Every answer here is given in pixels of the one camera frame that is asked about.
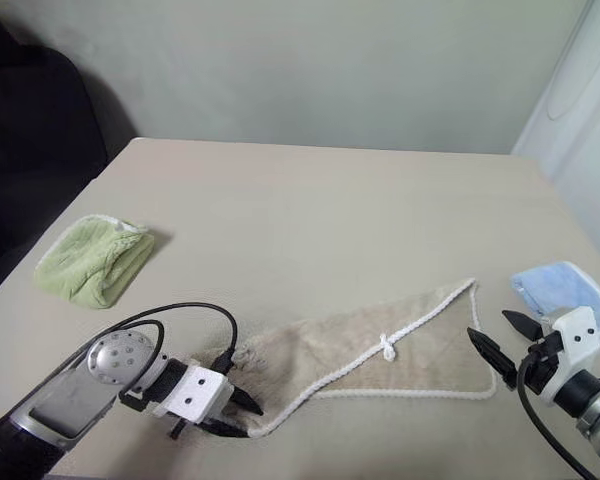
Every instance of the green towel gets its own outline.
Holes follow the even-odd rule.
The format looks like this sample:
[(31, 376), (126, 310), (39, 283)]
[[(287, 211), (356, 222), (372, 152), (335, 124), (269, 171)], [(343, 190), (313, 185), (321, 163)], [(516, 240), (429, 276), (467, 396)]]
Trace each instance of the green towel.
[(147, 232), (106, 215), (81, 218), (42, 257), (34, 283), (83, 307), (108, 308), (151, 253)]

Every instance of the beige towel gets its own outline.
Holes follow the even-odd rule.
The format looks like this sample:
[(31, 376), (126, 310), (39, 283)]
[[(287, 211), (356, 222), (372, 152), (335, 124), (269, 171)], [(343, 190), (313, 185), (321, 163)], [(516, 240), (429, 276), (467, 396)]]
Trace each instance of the beige towel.
[[(225, 421), (267, 435), (310, 397), (488, 398), (495, 376), (473, 349), (475, 282), (254, 337), (234, 355), (229, 379), (264, 410), (224, 410)], [(209, 362), (216, 351), (197, 356)]]

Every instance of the table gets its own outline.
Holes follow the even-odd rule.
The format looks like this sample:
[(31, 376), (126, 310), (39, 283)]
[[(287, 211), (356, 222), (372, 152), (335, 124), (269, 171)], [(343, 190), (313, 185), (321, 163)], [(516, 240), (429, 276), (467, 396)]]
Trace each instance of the table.
[[(109, 310), (38, 291), (32, 271), (76, 219), (144, 223), (156, 251)], [(75, 199), (0, 287), (0, 415), (79, 344), (135, 312), (213, 301), (240, 337), (474, 276), (485, 330), (513, 358), (500, 315), (524, 310), (509, 276), (600, 256), (531, 159), (139, 138)], [(220, 346), (212, 313), (163, 315), (167, 350)], [(600, 357), (597, 371), (600, 374)], [(600, 462), (558, 409), (541, 415), (578, 458)], [(574, 478), (499, 383), (486, 401), (321, 399), (272, 435), (221, 439), (116, 406), (54, 469), (143, 478)]]

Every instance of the blue towel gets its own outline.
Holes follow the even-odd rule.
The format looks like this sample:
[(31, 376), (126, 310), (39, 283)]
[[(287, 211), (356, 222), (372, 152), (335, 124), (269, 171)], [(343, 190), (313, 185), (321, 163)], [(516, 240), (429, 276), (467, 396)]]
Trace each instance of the blue towel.
[(591, 307), (600, 332), (600, 287), (573, 263), (559, 262), (516, 273), (511, 286), (536, 318), (560, 307)]

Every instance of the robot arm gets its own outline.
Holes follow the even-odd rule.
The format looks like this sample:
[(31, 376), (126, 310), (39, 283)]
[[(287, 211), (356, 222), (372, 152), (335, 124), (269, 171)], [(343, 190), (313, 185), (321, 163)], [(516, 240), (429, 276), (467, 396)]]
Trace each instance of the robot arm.
[(472, 343), (509, 389), (517, 389), (530, 419), (558, 454), (583, 478), (595, 478), (551, 434), (526, 394), (528, 387), (548, 406), (556, 404), (576, 418), (576, 428), (600, 457), (600, 378), (588, 371), (600, 351), (593, 311), (589, 307), (557, 310), (543, 324), (518, 312), (503, 314), (516, 330), (537, 342), (529, 347), (519, 370), (493, 340), (469, 328)]
[[(169, 307), (178, 305), (208, 304)], [(226, 312), (220, 307), (210, 308)], [(228, 312), (225, 315), (233, 320)], [(221, 418), (230, 401), (262, 415), (257, 403), (225, 376), (233, 366), (236, 328), (229, 348), (211, 368), (204, 368), (195, 361), (186, 365), (169, 358), (160, 350), (162, 324), (135, 321), (138, 317), (121, 322), (83, 346), (0, 420), (0, 479), (42, 478), (104, 417), (116, 398), (138, 411), (154, 403), (155, 415), (178, 417), (171, 432), (174, 439), (189, 422), (216, 435), (247, 436)], [(159, 329), (155, 345), (133, 329), (147, 324)]]

